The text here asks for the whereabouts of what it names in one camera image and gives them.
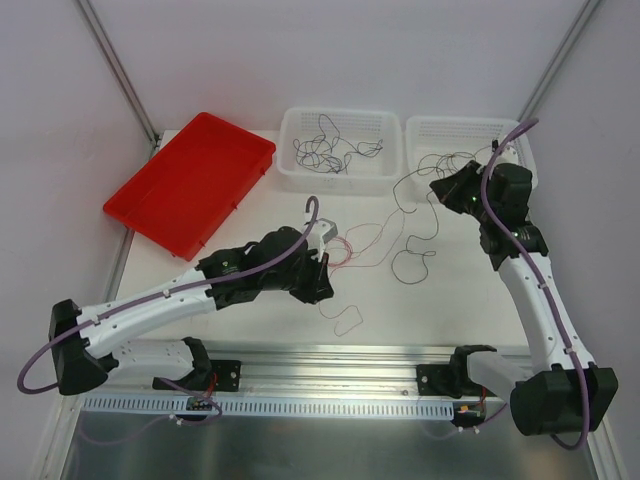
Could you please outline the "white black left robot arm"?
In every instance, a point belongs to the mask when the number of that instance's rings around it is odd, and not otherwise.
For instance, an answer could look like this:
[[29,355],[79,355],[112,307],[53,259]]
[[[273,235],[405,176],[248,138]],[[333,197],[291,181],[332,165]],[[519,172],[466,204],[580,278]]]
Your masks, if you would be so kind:
[[54,305],[49,335],[57,390],[78,395],[109,380],[148,380],[155,390],[172,383],[205,390],[214,370],[203,342],[145,339],[145,334],[186,317],[254,301],[264,291],[284,291],[305,304],[333,296],[327,243],[338,234],[320,219],[308,235],[284,226],[259,242],[218,250],[156,291],[129,300],[78,307]]

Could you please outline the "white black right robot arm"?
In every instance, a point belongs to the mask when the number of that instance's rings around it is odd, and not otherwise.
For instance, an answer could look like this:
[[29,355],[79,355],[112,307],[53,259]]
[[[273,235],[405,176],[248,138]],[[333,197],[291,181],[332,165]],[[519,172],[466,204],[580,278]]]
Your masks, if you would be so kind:
[[484,171],[470,161],[430,187],[443,206],[478,222],[482,250],[516,306],[532,371],[491,346],[465,345],[454,350],[446,373],[429,384],[453,398],[484,387],[507,403],[521,434],[558,440],[575,433],[582,445],[603,420],[618,379],[612,368],[597,366],[554,285],[548,247],[529,219],[531,172],[515,164],[500,164],[490,175]]

